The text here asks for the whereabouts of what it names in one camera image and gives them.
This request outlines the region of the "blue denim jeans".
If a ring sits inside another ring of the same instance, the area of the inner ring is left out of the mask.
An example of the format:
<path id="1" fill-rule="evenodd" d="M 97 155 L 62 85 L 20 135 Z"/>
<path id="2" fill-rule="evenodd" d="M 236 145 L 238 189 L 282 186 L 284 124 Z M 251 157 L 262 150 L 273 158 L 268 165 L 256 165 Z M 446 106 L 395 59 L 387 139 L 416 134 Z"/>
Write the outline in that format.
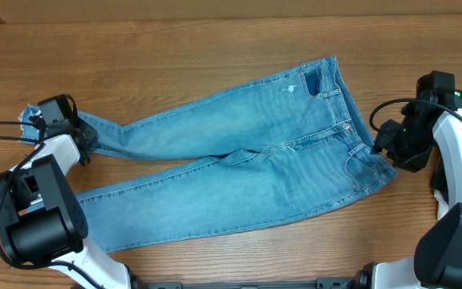
<path id="1" fill-rule="evenodd" d="M 88 235 L 107 252 L 281 226 L 376 193 L 396 170 L 372 136 L 334 57 L 120 125 L 80 114 L 94 153 L 182 161 L 79 193 Z"/>

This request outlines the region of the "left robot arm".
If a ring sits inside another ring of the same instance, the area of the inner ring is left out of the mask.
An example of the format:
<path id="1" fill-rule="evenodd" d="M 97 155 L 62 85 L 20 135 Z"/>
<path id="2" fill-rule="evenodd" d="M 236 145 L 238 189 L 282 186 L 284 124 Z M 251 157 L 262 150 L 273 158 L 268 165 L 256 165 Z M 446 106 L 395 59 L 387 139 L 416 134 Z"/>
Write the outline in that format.
<path id="1" fill-rule="evenodd" d="M 66 175 L 89 164 L 97 133 L 81 120 L 74 99 L 42 100 L 39 111 L 19 126 L 38 131 L 34 151 L 0 173 L 0 257 L 21 270 L 59 271 L 79 288 L 141 288 L 129 269 L 88 237 L 85 214 Z"/>

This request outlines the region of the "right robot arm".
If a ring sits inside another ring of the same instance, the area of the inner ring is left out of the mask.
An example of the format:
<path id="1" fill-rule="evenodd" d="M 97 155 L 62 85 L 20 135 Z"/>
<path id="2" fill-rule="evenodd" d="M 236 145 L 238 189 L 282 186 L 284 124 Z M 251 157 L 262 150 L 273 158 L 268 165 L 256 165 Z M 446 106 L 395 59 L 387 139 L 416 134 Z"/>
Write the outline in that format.
<path id="1" fill-rule="evenodd" d="M 378 127 L 372 150 L 413 173 L 426 166 L 433 148 L 439 150 L 432 178 L 438 221 L 413 256 L 370 263 L 346 287 L 462 288 L 462 90 L 454 75 L 432 71 L 418 79 L 415 98 L 400 102 L 403 120 Z"/>

